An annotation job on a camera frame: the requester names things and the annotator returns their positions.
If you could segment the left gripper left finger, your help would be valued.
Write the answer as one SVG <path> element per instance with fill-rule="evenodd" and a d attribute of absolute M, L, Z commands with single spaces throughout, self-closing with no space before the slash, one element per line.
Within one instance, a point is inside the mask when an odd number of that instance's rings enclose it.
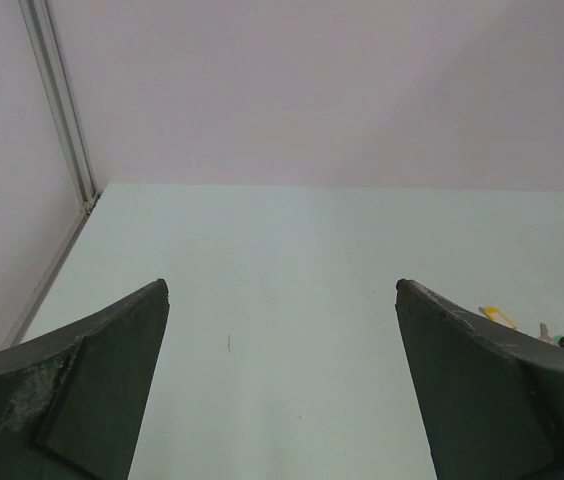
<path fill-rule="evenodd" d="M 128 477 L 169 314 L 159 279 L 0 351 L 0 479 Z"/>

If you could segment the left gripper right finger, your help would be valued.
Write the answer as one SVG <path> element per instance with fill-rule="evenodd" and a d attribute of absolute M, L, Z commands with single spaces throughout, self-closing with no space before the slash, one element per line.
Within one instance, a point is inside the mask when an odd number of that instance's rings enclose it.
<path fill-rule="evenodd" d="M 414 280 L 396 314 L 440 479 L 564 479 L 564 349 Z"/>

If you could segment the key with green tag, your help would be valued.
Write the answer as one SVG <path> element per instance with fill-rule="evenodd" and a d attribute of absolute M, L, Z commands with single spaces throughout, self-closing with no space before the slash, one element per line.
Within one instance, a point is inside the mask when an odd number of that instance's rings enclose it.
<path fill-rule="evenodd" d="M 540 323 L 540 335 L 538 337 L 539 340 L 551 345 L 558 346 L 561 338 L 561 335 L 553 335 L 546 323 Z"/>

